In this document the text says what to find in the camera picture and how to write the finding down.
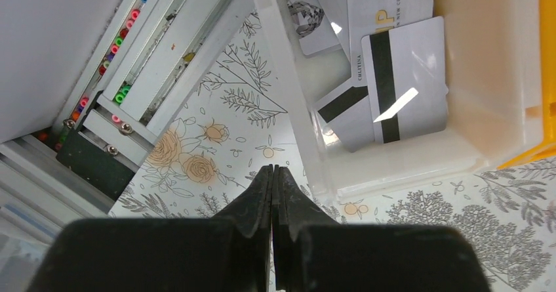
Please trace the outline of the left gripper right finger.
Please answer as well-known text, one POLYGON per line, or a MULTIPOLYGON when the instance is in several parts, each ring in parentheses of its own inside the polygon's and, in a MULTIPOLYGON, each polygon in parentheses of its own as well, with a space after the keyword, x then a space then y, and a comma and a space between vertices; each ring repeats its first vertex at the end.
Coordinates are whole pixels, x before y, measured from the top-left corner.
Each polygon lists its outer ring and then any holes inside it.
POLYGON ((292 291, 294 283, 294 243, 306 225, 335 225, 317 204, 307 197, 290 170, 276 165, 272 180, 272 245, 275 285, 292 291))

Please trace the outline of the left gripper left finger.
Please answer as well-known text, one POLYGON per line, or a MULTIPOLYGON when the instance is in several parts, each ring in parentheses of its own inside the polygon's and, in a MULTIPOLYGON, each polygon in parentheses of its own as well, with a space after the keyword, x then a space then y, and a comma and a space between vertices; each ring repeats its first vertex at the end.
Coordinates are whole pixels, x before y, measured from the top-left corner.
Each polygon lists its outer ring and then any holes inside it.
POLYGON ((249 187, 214 218, 230 229, 224 244, 224 290, 267 291, 274 167, 263 166, 249 187))

